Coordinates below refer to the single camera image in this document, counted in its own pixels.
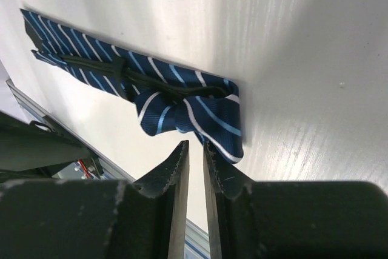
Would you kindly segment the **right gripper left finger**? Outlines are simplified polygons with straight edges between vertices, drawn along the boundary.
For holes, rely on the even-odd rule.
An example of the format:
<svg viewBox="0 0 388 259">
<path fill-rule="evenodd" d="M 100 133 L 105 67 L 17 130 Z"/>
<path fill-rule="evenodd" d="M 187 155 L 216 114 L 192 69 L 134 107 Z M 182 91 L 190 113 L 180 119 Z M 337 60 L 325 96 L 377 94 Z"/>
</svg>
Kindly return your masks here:
<svg viewBox="0 0 388 259">
<path fill-rule="evenodd" d="M 11 180 L 2 258 L 182 258 L 189 142 L 140 179 Z"/>
</svg>

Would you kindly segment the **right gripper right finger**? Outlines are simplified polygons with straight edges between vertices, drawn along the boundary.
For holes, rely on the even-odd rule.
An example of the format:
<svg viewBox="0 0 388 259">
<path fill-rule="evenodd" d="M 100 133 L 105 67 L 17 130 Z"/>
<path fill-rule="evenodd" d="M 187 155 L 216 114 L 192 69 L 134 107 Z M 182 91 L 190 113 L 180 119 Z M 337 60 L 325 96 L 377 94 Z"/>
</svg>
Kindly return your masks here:
<svg viewBox="0 0 388 259">
<path fill-rule="evenodd" d="M 204 145 L 212 258 L 386 258 L 387 195 L 367 181 L 255 181 Z"/>
</svg>

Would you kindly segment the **navy blue striped tie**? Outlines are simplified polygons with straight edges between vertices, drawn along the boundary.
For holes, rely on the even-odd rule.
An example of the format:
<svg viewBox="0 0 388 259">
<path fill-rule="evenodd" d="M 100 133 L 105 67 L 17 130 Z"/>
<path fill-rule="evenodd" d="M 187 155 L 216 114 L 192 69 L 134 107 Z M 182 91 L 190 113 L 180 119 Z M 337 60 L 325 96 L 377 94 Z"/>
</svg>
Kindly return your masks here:
<svg viewBox="0 0 388 259">
<path fill-rule="evenodd" d="M 30 10 L 22 10 L 36 59 L 135 105 L 149 136 L 193 132 L 230 163 L 242 160 L 238 86 L 219 76 L 122 49 Z"/>
</svg>

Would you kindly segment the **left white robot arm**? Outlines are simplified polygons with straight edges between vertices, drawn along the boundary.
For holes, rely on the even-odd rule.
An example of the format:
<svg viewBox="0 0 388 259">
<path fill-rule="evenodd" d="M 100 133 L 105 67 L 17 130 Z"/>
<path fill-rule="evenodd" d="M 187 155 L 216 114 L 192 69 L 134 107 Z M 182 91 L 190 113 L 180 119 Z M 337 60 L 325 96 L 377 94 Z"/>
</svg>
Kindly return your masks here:
<svg viewBox="0 0 388 259">
<path fill-rule="evenodd" d="M 79 141 L 41 129 L 41 125 L 1 113 L 2 180 L 52 177 L 71 163 L 90 157 L 89 149 Z"/>
</svg>

